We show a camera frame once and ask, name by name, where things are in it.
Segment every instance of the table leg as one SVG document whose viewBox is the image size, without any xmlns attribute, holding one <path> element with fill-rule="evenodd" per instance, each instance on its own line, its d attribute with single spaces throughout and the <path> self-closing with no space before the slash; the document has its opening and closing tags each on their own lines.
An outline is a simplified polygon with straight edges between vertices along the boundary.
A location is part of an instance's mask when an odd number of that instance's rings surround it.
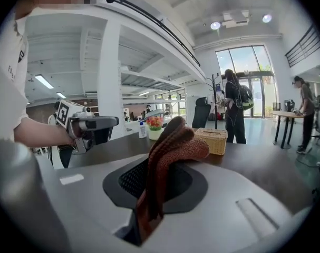
<svg viewBox="0 0 320 253">
<path fill-rule="evenodd" d="M 282 144 L 280 146 L 280 148 L 282 148 L 282 149 L 289 149 L 289 147 L 288 148 L 284 147 L 285 139 L 286 139 L 286 135 L 287 135 L 288 121 L 289 121 L 289 117 L 286 118 L 286 122 L 285 122 L 285 130 L 284 130 L 283 140 L 282 140 Z"/>
<path fill-rule="evenodd" d="M 291 127 L 290 127 L 290 133 L 288 134 L 287 144 L 290 144 L 291 135 L 292 135 L 292 129 L 293 129 L 293 123 L 295 122 L 294 118 L 291 118 Z"/>
<path fill-rule="evenodd" d="M 280 126 L 280 116 L 278 116 L 277 131 L 276 131 L 275 140 L 273 141 L 273 144 L 274 144 L 274 145 L 277 144 L 278 133 L 279 133 L 279 126 Z"/>
</svg>

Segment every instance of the wooden table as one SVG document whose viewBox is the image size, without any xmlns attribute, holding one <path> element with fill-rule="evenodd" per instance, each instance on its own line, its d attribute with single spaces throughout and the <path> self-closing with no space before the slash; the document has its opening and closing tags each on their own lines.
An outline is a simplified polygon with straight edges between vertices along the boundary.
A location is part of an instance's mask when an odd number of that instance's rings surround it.
<svg viewBox="0 0 320 253">
<path fill-rule="evenodd" d="M 139 139 L 138 133 L 131 134 L 97 145 L 86 154 L 72 155 L 69 168 L 147 154 L 153 144 L 148 138 Z M 310 188 L 286 151 L 277 147 L 227 143 L 224 156 L 210 154 L 201 161 L 240 173 L 277 198 L 292 213 L 312 203 Z"/>
<path fill-rule="evenodd" d="M 271 114 L 278 116 L 277 131 L 276 131 L 276 136 L 275 136 L 275 140 L 273 141 L 273 144 L 277 145 L 277 139 L 278 139 L 278 134 L 279 134 L 279 126 L 280 126 L 280 117 L 286 117 L 284 135 L 283 135 L 283 140 L 282 140 L 282 143 L 281 143 L 280 147 L 282 149 L 290 149 L 291 148 L 290 140 L 291 140 L 294 121 L 295 121 L 296 118 L 304 118 L 304 116 L 303 115 L 296 115 L 293 112 L 282 112 L 282 111 L 272 111 Z M 288 135 L 287 143 L 285 145 L 285 139 L 286 139 L 286 135 L 287 135 L 287 128 L 288 128 L 288 123 L 289 123 L 290 119 L 291 119 L 290 133 Z"/>
</svg>

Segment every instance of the towel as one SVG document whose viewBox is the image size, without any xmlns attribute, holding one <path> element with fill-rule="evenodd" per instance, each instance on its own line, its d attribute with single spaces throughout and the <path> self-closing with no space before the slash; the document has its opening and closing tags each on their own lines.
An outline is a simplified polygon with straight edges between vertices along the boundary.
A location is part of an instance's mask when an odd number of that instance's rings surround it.
<svg viewBox="0 0 320 253">
<path fill-rule="evenodd" d="M 173 118 L 149 152 L 146 189 L 138 199 L 137 217 L 141 240 L 145 241 L 163 218 L 169 167 L 178 160 L 201 159 L 209 155 L 205 141 L 193 139 L 185 120 Z"/>
</svg>

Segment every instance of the wicker basket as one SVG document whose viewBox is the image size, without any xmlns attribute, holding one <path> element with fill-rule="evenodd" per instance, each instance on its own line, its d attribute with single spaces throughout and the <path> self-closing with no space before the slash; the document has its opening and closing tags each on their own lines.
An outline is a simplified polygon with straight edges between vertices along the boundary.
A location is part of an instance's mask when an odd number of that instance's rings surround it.
<svg viewBox="0 0 320 253">
<path fill-rule="evenodd" d="M 198 129 L 195 138 L 204 140 L 211 154 L 224 155 L 228 131 L 221 129 Z"/>
</svg>

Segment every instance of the white column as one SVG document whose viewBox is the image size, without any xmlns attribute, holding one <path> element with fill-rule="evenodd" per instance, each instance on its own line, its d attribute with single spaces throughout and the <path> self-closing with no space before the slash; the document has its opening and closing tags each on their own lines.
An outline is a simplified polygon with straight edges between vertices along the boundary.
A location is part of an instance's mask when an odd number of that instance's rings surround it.
<svg viewBox="0 0 320 253">
<path fill-rule="evenodd" d="M 109 20 L 104 28 L 98 73 L 98 108 L 100 116 L 116 116 L 112 139 L 125 135 L 119 56 L 120 23 Z"/>
</svg>

